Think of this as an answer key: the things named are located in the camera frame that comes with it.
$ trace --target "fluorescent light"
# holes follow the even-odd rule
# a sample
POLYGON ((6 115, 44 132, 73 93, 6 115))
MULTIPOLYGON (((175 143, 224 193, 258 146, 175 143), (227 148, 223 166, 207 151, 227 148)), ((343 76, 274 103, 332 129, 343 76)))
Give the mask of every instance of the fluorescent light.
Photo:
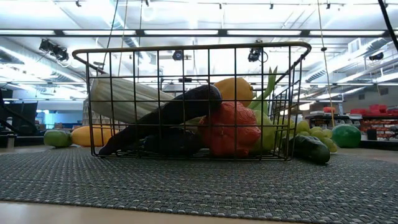
MULTIPOLYGON (((324 30, 323 35, 382 35, 383 30, 324 30)), ((320 30, 310 31, 310 35, 321 35, 320 30)))
MULTIPOLYGON (((320 102, 320 103, 329 103, 330 100, 319 100, 318 102, 320 102)), ((332 100, 331 102, 332 103, 342 103, 344 101, 343 100, 332 100)))
POLYGON ((337 85, 348 85, 348 86, 369 86, 373 83, 337 83, 337 85))
MULTIPOLYGON (((64 30, 65 35, 110 35, 110 30, 64 30)), ((135 30, 125 30, 124 35, 135 35, 135 30)), ((123 35, 123 30, 112 30, 112 35, 123 35)))
POLYGON ((305 103, 303 105, 298 106, 299 110, 306 111, 310 109, 310 105, 314 104, 315 102, 305 103))
POLYGON ((215 35, 218 30, 145 30, 147 35, 215 35))
POLYGON ((354 74, 354 75, 350 75, 350 76, 345 77, 345 78, 343 78, 341 80, 338 80, 337 83, 345 83, 345 82, 348 82, 348 81, 352 81, 352 80, 354 80, 354 79, 356 79, 356 78, 358 78, 360 76, 362 76, 362 74, 360 74, 360 73, 357 73, 357 74, 354 74))
POLYGON ((378 83, 381 86, 398 86, 398 83, 378 83))
POLYGON ((86 82, 53 82, 54 85, 86 85, 86 82))
POLYGON ((284 110, 284 111, 279 112, 279 114, 282 115, 282 116, 285 114, 287 116, 289 114, 289 111, 288 110, 284 110))
POLYGON ((54 30, 0 30, 0 34, 55 35, 54 30))
POLYGON ((19 84, 19 85, 7 84, 7 85, 14 87, 14 88, 20 88, 22 90, 35 90, 35 88, 27 86, 27 85, 23 85, 23 84, 19 84))
MULTIPOLYGON (((331 97, 335 97, 338 95, 340 95, 340 93, 330 93, 331 97)), ((325 93, 325 94, 317 96, 317 99, 327 99, 327 98, 329 98, 329 93, 325 93)))
POLYGON ((25 81, 12 81, 12 84, 26 84, 26 85, 40 85, 40 84, 48 84, 48 82, 25 82, 25 81))
POLYGON ((228 35, 300 35, 300 30, 228 30, 228 35))
POLYGON ((383 75, 379 78, 375 78, 374 81, 376 81, 377 83, 380 82, 385 82, 385 81, 389 81, 389 80, 393 80, 398 78, 398 73, 392 73, 392 74, 388 74, 388 75, 383 75))
POLYGON ((356 91, 359 90, 363 90, 365 87, 359 87, 359 88, 355 88, 353 90, 348 90, 347 92, 345 92, 344 94, 351 94, 351 93, 355 93, 356 91))
POLYGON ((73 75, 69 75, 69 74, 67 74, 67 73, 65 73, 65 72, 61 72, 61 71, 57 71, 57 73, 63 75, 64 77, 67 77, 67 78, 69 78, 69 79, 71 79, 71 80, 73 80, 73 81, 81 82, 81 78, 76 78, 76 77, 74 77, 73 75))

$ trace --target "yellow squash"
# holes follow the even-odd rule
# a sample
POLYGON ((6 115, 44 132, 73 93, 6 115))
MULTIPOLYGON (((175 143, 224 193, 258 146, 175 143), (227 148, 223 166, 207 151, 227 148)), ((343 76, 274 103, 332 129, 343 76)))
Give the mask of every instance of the yellow squash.
MULTIPOLYGON (((113 130, 109 126, 102 125, 93 125, 93 135, 94 135, 94 146, 104 146, 108 140, 113 135, 113 130)), ((83 126, 78 129, 75 129, 71 133, 72 143, 83 146, 83 147, 90 147, 90 127, 83 126)))
MULTIPOLYGON (((235 78, 227 78, 216 82, 215 87, 220 91, 223 100, 235 100, 235 78)), ((244 79, 236 79, 236 99, 237 100, 252 100, 253 87, 244 79)), ((243 106, 248 107, 250 101, 240 101, 243 106)))

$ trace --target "wooden floor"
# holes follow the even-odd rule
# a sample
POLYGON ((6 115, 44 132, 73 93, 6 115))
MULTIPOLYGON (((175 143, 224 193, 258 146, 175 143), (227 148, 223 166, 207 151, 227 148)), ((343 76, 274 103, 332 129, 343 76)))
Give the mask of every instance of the wooden floor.
MULTIPOLYGON (((30 153, 48 150, 49 147, 17 147, 13 150, 0 149, 0 154, 30 153)), ((367 157, 382 161, 398 163, 398 151, 374 149, 339 149, 340 154, 367 157)), ((152 212, 136 212, 104 208, 74 207, 63 205, 46 205, 36 203, 0 202, 1 224, 110 224, 110 223, 206 223, 206 224, 251 224, 261 221, 235 220, 230 218, 196 217, 191 215, 170 215, 152 212)))

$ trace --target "eggplant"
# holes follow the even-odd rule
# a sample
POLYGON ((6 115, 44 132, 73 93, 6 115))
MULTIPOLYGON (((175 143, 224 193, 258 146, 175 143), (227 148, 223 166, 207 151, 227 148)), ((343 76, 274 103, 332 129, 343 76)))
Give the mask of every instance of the eggplant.
POLYGON ((166 156, 191 156, 204 148, 201 137, 190 130, 170 128, 160 138, 158 134, 146 136, 138 144, 122 149, 131 152, 154 152, 166 156))
POLYGON ((159 118, 161 124, 179 125, 193 118, 206 116, 218 110, 221 106, 221 93, 213 85, 202 85, 188 90, 184 95, 176 96, 171 102, 160 107, 137 121, 137 124, 154 124, 151 126, 131 125, 111 137, 108 143, 99 151, 100 156, 108 156, 128 145, 134 144, 135 140, 143 139, 149 135, 165 133, 171 126, 161 126, 159 129, 159 118))

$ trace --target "red bell pepper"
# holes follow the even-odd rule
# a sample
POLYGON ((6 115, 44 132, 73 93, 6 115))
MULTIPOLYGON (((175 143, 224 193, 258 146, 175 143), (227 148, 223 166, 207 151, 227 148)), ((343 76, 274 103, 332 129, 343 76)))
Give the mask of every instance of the red bell pepper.
MULTIPOLYGON (((210 114, 211 125, 235 124, 235 102, 223 102, 221 108, 210 114)), ((205 116, 200 124, 209 124, 209 117, 205 116)), ((256 125, 256 116, 253 110, 236 103, 236 124, 256 125)), ((235 127, 206 127, 200 126, 199 132, 203 142, 210 148, 212 155, 228 157, 235 155, 235 127)), ((246 157, 261 136, 261 131, 255 126, 240 126, 236 128, 236 156, 246 157)))

